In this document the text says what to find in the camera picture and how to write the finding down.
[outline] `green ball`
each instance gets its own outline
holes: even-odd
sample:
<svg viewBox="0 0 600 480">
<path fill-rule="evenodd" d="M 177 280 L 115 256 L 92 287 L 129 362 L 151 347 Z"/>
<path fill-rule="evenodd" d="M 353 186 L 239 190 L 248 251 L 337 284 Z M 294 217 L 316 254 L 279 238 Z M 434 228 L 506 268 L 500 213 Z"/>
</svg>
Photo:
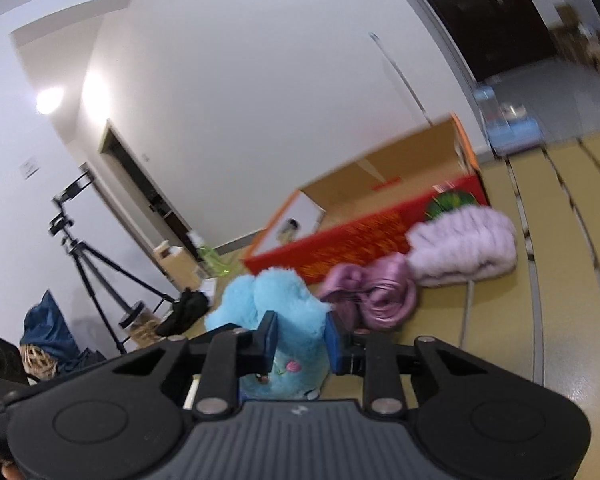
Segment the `green ball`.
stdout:
<svg viewBox="0 0 600 480">
<path fill-rule="evenodd" d="M 453 211 L 454 209 L 458 209 L 463 205 L 477 204 L 478 201 L 471 193 L 459 189 L 445 191 L 444 193 L 440 193 L 439 195 L 433 197 L 431 202 L 429 202 L 429 205 L 427 205 L 425 215 L 427 217 L 427 221 L 431 221 L 442 215 L 442 213 Z"/>
</svg>

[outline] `ceiling light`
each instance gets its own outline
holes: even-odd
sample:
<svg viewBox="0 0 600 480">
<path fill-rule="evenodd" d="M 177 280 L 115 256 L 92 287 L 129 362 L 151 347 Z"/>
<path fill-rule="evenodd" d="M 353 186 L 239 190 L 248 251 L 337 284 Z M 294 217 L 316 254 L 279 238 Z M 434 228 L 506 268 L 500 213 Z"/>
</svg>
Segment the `ceiling light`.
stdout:
<svg viewBox="0 0 600 480">
<path fill-rule="evenodd" d="M 36 110 L 40 114 L 50 114 L 60 106 L 64 96 L 64 90 L 60 87 L 48 88 L 38 94 L 36 101 Z"/>
</svg>

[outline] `blue plush toy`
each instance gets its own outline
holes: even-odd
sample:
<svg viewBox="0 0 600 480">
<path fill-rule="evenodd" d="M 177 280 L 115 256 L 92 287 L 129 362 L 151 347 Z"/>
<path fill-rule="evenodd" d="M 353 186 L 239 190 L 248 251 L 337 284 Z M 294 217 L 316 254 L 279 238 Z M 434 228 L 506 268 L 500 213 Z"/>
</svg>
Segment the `blue plush toy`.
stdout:
<svg viewBox="0 0 600 480">
<path fill-rule="evenodd" d="M 267 310 L 278 313 L 273 368 L 267 377 L 241 378 L 241 393 L 249 399 L 315 399 L 329 371 L 323 335 L 330 305 L 314 298 L 294 271 L 269 269 L 257 277 L 239 276 L 205 326 L 213 330 L 235 323 L 254 330 Z"/>
</svg>

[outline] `pink satin cloth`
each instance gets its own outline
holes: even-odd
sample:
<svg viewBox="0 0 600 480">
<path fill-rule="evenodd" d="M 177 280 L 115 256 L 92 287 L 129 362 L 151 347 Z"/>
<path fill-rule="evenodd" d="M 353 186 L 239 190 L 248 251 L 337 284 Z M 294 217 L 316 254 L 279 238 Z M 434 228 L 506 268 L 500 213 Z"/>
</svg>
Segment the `pink satin cloth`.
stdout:
<svg viewBox="0 0 600 480">
<path fill-rule="evenodd" d="M 407 261 L 421 286 L 477 282 L 516 267 L 516 229 L 486 206 L 467 205 L 407 232 Z"/>
<path fill-rule="evenodd" d="M 404 254 L 393 253 L 366 267 L 337 264 L 322 282 L 318 298 L 333 304 L 350 332 L 391 330 L 416 306 L 416 285 Z"/>
</svg>

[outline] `door frame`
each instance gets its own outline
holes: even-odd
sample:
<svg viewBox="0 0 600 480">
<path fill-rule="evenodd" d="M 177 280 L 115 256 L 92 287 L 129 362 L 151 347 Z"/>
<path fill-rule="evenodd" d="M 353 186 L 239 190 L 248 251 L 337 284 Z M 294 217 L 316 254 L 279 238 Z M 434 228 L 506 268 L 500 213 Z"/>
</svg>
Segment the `door frame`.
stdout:
<svg viewBox="0 0 600 480">
<path fill-rule="evenodd" d="M 173 205 L 171 204 L 171 201 L 162 192 L 160 187 L 158 187 L 158 185 L 155 183 L 155 181 L 153 180 L 151 175 L 138 162 L 138 159 L 134 155 L 134 152 L 129 148 L 128 144 L 125 142 L 125 140 L 120 135 L 119 130 L 112 124 L 112 121 L 110 119 L 107 119 L 106 124 L 103 129 L 103 132 L 100 136 L 100 141 L 98 143 L 97 153 L 100 156 L 101 162 L 104 164 L 104 166 L 107 166 L 107 168 L 109 169 L 109 171 L 112 174 L 112 178 L 114 178 L 117 181 L 117 184 L 119 184 L 121 186 L 121 188 L 124 190 L 126 195 L 131 199 L 132 202 L 134 202 L 136 204 L 136 206 L 142 212 L 142 214 L 145 216 L 147 221 L 150 224 L 154 225 L 154 228 L 156 229 L 156 231 L 158 231 L 158 234 L 160 234 L 160 236 L 162 236 L 164 239 L 166 239 L 171 245 L 177 244 L 179 246 L 184 246 L 184 242 L 169 227 L 167 222 L 164 221 L 164 218 L 162 218 L 157 211 L 154 211 L 150 207 L 149 201 L 142 194 L 142 191 L 139 189 L 137 184 L 133 181 L 133 178 L 126 172 L 126 170 L 122 166 L 122 164 L 115 158 L 115 156 L 111 155 L 110 153 L 107 153 L 107 148 L 111 142 L 111 138 L 110 138 L 111 136 L 113 136 L 122 145 L 123 149 L 128 153 L 128 155 L 131 157 L 131 159 L 133 159 L 133 162 L 136 164 L 136 166 L 138 166 L 138 168 L 140 169 L 142 174 L 144 174 L 144 177 L 149 181 L 149 183 L 151 183 L 151 185 L 154 187 L 154 189 L 158 192 L 158 194 L 164 200 L 164 203 L 170 208 L 171 212 L 174 215 L 176 215 L 176 217 L 180 220 L 180 222 L 184 225 L 184 227 L 186 227 L 188 230 L 191 229 L 190 225 L 184 220 L 184 218 L 180 215 L 180 213 L 177 211 L 177 209 L 175 209 L 173 207 Z M 116 171 L 123 171 L 126 174 L 130 183 L 136 188 L 137 193 L 130 192 L 128 190 L 128 185 L 119 179 L 119 177 L 116 174 Z M 116 199 L 115 192 L 113 190 L 109 189 L 109 194 L 112 195 L 114 199 Z M 125 210 L 124 206 L 120 205 L 120 206 L 114 207 L 114 208 L 116 209 L 116 213 L 117 213 L 116 216 L 120 216 L 120 217 L 124 218 L 123 223 L 124 223 L 125 227 L 128 228 L 128 230 L 138 234 L 138 229 L 133 229 L 131 227 L 131 225 L 134 224 L 134 221 L 131 218 L 131 216 L 128 214 L 128 212 Z M 160 225 L 159 228 L 155 226 L 155 224 L 157 222 L 159 222 L 159 225 Z M 153 253 L 154 247 L 152 246 L 152 242 L 150 241 L 150 238 L 148 236 L 146 236 L 146 234 L 144 234 L 144 233 L 140 233 L 139 237 L 142 238 L 142 240 L 144 240 L 144 246 L 149 247 L 150 251 Z"/>
<path fill-rule="evenodd" d="M 104 202 L 105 206 L 107 206 L 109 211 L 111 211 L 112 215 L 115 216 L 116 220 L 120 222 L 120 225 L 122 225 L 123 229 L 129 234 L 129 236 L 131 236 L 132 240 L 138 245 L 138 247 L 140 247 L 142 252 L 149 257 L 149 259 L 154 263 L 154 265 L 158 269 L 160 269 L 161 273 L 163 273 L 169 280 L 171 280 L 171 278 L 165 272 L 165 270 L 160 265 L 158 265 L 158 262 L 154 257 L 154 252 L 152 250 L 153 248 L 150 246 L 149 243 L 147 243 L 145 237 L 135 228 L 135 226 L 131 224 L 131 222 L 129 222 L 126 213 L 121 211 L 121 209 L 113 202 L 109 193 L 105 189 L 103 189 L 101 179 L 91 167 L 91 164 L 88 161 L 82 163 L 80 165 L 80 170 L 84 173 L 89 173 L 91 175 L 91 185 L 93 186 L 93 189 L 100 197 L 100 199 Z"/>
<path fill-rule="evenodd" d="M 449 31 L 446 29 L 444 23 L 442 23 L 442 20 L 440 20 L 440 17 L 428 0 L 407 0 L 407 3 L 410 4 L 411 8 L 424 24 L 428 33 L 433 38 L 433 41 L 440 49 L 440 52 L 451 68 L 451 72 L 454 74 L 456 81 L 458 81 L 462 93 L 474 113 L 475 119 L 478 124 L 480 124 L 480 130 L 487 146 L 490 146 L 485 134 L 482 114 L 480 113 L 480 108 L 474 97 L 474 90 L 478 87 L 478 84 L 473 72 L 469 69 L 469 65 L 465 61 L 462 52 L 460 52 L 456 42 L 451 37 Z M 480 160 L 481 162 L 493 158 L 491 150 L 485 151 L 484 153 L 477 153 L 476 155 L 478 156 L 478 159 L 484 158 L 484 160 Z"/>
</svg>

